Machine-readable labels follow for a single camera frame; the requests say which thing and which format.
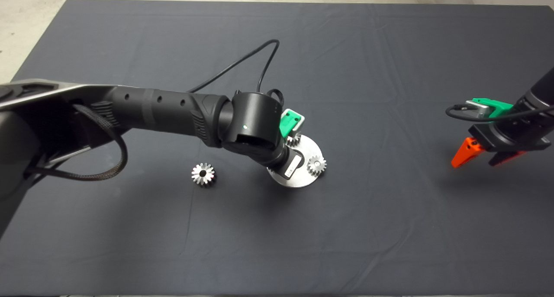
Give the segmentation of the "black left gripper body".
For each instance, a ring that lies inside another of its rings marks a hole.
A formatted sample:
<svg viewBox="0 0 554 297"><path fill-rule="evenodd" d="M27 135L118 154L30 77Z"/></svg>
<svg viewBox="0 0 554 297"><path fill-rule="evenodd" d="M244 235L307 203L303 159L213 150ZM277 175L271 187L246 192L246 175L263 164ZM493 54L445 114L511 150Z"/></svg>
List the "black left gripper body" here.
<svg viewBox="0 0 554 297"><path fill-rule="evenodd" d="M271 176L276 175L282 179L291 179L303 163L304 156L301 152L291 148L284 148L277 162L268 167L267 170Z"/></svg>

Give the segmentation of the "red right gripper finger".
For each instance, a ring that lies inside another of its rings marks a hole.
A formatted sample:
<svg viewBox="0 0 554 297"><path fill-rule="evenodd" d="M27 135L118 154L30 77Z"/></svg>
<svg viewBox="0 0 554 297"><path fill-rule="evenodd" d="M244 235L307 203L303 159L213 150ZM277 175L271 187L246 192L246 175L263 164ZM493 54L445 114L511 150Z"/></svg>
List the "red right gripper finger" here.
<svg viewBox="0 0 554 297"><path fill-rule="evenodd" d="M492 167L502 165L526 153L527 153L526 151L520 151L520 150L494 152L488 164Z"/></svg>
<svg viewBox="0 0 554 297"><path fill-rule="evenodd" d="M451 160L451 166L459 168L472 159L475 159L481 153L485 152L485 148L473 137L467 137L455 153Z"/></svg>

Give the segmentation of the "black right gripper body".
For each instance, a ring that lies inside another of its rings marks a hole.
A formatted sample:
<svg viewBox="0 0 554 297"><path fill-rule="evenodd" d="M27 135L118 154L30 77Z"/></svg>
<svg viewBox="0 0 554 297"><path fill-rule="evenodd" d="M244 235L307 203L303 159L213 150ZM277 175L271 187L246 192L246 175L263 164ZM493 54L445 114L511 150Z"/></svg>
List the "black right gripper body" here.
<svg viewBox="0 0 554 297"><path fill-rule="evenodd" d="M489 152L539 151L552 145L547 135L552 132L552 106L528 100L518 100L507 112L508 115L548 109L532 115L511 117L502 121L476 123L469 133Z"/></svg>

